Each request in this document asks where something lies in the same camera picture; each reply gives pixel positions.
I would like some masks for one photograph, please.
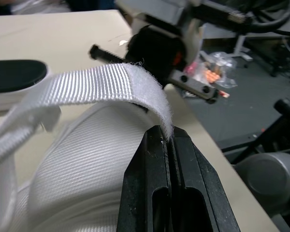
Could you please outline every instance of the plastic bag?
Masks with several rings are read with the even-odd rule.
[[[220,75],[220,78],[215,82],[224,88],[232,88],[237,86],[235,80],[230,79],[233,71],[236,68],[237,62],[225,52],[214,52],[209,55],[213,60],[212,70]]]
[[[70,12],[62,0],[16,0],[11,7],[14,15]]]

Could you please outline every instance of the table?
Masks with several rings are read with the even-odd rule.
[[[123,56],[122,40],[130,39],[130,28],[117,11],[0,16],[0,60],[36,59],[51,72],[86,69],[101,64],[89,58],[93,44]],[[216,169],[242,232],[277,232],[266,213],[251,195],[214,141],[178,95],[168,85],[166,93],[175,126],[185,129],[194,144]],[[15,156],[18,184],[30,180],[45,150],[65,122],[90,106],[62,107],[62,116],[53,133],[42,130]]]

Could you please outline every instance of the bolt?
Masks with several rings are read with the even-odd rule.
[[[182,82],[187,82],[188,81],[188,77],[185,76],[185,75],[181,76],[180,79],[181,79]]]
[[[108,63],[124,63],[125,61],[110,53],[110,52],[107,52],[107,51],[104,51],[102,49],[99,48],[99,46],[97,45],[93,45],[91,50],[90,50],[90,56],[93,58],[93,59],[101,59],[103,61],[106,61]]]
[[[209,89],[208,86],[204,86],[204,87],[202,88],[202,90],[203,90],[204,93],[209,93],[209,91],[210,91],[210,89]]]

